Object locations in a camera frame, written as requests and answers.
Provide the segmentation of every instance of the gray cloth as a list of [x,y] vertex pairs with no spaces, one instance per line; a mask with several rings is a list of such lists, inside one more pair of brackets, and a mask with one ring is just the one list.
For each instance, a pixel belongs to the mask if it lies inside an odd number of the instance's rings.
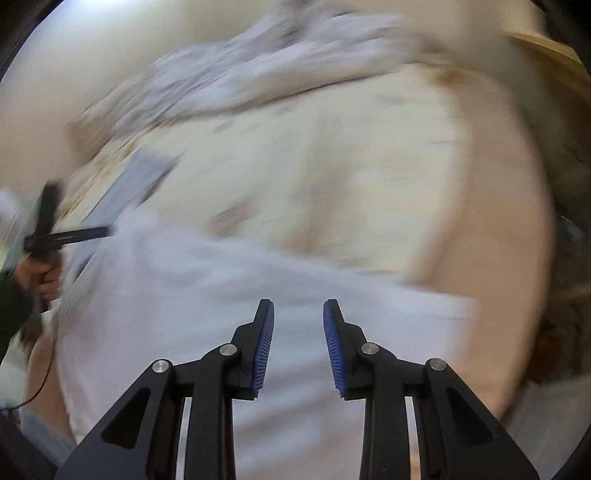
[[76,447],[74,442],[49,428],[26,406],[21,409],[21,431],[56,467],[61,467]]
[[[146,201],[177,162],[178,158],[163,159],[147,150],[136,151],[125,171],[82,221],[80,228],[114,223],[125,208]],[[82,272],[102,240],[89,240],[76,246],[69,265],[69,270],[75,272],[76,277]]]

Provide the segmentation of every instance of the black tool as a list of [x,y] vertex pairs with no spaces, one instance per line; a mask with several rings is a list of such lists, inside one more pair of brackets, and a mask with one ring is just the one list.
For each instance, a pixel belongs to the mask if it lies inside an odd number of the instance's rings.
[[[36,260],[49,264],[55,262],[55,254],[64,245],[103,238],[111,234],[107,226],[51,233],[56,224],[56,214],[60,202],[60,185],[58,183],[46,183],[39,202],[37,227],[31,235],[25,237],[23,243],[25,252],[31,254]],[[38,308],[39,312],[35,313],[46,312],[48,309],[48,303],[41,299]]]
[[273,303],[201,360],[157,360],[99,420],[55,480],[171,480],[186,397],[193,397],[184,477],[233,480],[232,399],[254,400],[263,386],[274,327]]
[[496,418],[441,359],[399,360],[324,304],[324,332],[335,386],[345,400],[365,399],[360,480],[410,479],[404,397],[412,397],[423,480],[538,480]]

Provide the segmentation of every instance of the white fabric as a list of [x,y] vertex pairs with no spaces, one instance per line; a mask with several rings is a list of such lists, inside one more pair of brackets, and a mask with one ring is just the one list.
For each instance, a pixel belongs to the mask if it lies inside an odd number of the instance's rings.
[[193,118],[103,149],[77,175],[76,228],[142,149],[179,158],[147,202],[214,236],[421,278],[461,204],[467,132],[423,64],[244,112]]
[[416,50],[398,15],[282,0],[243,34],[164,56],[118,86],[72,123],[74,140],[90,160],[113,137],[388,73]]
[[345,403],[334,389],[323,302],[337,298],[348,320],[399,358],[453,364],[461,354],[466,300],[214,242],[142,210],[124,213],[57,312],[60,384],[79,440],[153,360],[200,358],[270,298],[275,333],[264,389],[255,402],[235,402],[239,477],[352,480],[363,402]]

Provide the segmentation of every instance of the triangular cutout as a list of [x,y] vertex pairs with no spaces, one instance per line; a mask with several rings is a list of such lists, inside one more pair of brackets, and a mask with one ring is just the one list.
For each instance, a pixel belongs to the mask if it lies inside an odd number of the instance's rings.
[[135,447],[149,399],[149,389],[139,390],[103,430],[102,440],[128,450]]
[[486,426],[486,423],[472,410],[468,402],[457,390],[448,388],[447,398],[452,408],[457,441],[462,447],[479,445],[493,439],[492,432]]

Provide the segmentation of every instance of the white cloth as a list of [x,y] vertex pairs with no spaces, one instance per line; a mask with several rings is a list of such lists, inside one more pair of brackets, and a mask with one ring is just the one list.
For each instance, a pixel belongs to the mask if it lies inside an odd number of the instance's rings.
[[74,141],[90,160],[111,138],[156,123],[388,73],[412,58],[416,38],[398,15],[282,0],[243,34],[164,56],[119,85],[73,121]]
[[363,402],[334,388],[322,325],[337,298],[347,320],[399,358],[460,353],[470,301],[340,271],[236,240],[212,241],[165,225],[144,208],[125,212],[65,292],[57,311],[57,365],[80,440],[157,358],[201,358],[275,303],[265,386],[235,402],[238,474],[282,480],[359,476]]

